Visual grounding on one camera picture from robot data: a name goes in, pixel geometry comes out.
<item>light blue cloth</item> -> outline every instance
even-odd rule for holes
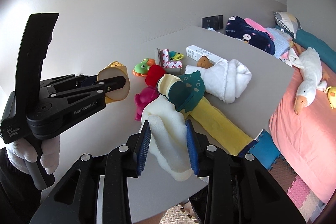
[[[274,46],[275,46],[275,54],[274,57],[279,59],[281,54],[289,47],[288,41],[277,31],[272,28],[266,28],[266,30],[274,36]]]

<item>blue foam mat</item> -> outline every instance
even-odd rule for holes
[[[280,156],[280,151],[273,143],[271,135],[264,130],[258,137],[257,143],[249,150],[264,167],[269,170],[271,165]]]

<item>pink rubber toy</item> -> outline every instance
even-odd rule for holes
[[[144,88],[140,94],[137,93],[134,97],[134,102],[136,104],[136,114],[134,119],[136,121],[141,121],[141,115],[145,106],[158,97],[159,93],[152,86]]]

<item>gray table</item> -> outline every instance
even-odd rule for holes
[[[129,96],[124,101],[107,105],[103,111],[61,135],[61,164],[56,170],[56,178],[60,179],[81,154],[98,156],[109,153],[116,146],[124,144],[130,134],[139,130],[140,122],[133,119],[134,95],[146,85],[143,77],[132,75],[132,69],[138,62],[147,57],[154,58],[154,49],[157,47],[185,53],[185,48],[190,45],[202,47],[227,60],[235,58],[249,68],[252,79],[234,103],[225,104],[212,95],[206,97],[246,134],[256,138],[268,125],[270,116],[289,84],[293,69],[244,42],[199,27],[188,27],[148,42],[134,43],[124,55],[120,54],[118,61],[127,66],[131,81]],[[184,66],[196,65],[196,61],[189,57],[185,57],[182,62]],[[193,121],[193,124],[197,132],[207,134],[197,122]],[[212,144],[220,146],[209,135],[208,138]],[[205,185],[196,177],[185,182],[176,182],[160,168],[156,158],[148,154],[142,175],[138,179],[128,179],[132,221],[158,214],[190,197]],[[101,218],[100,202],[98,219]]]

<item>navy blue blanket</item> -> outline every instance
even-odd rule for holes
[[[275,54],[274,42],[268,33],[254,29],[247,24],[244,19],[238,16],[229,18],[225,28],[225,34],[243,40],[271,55]]]

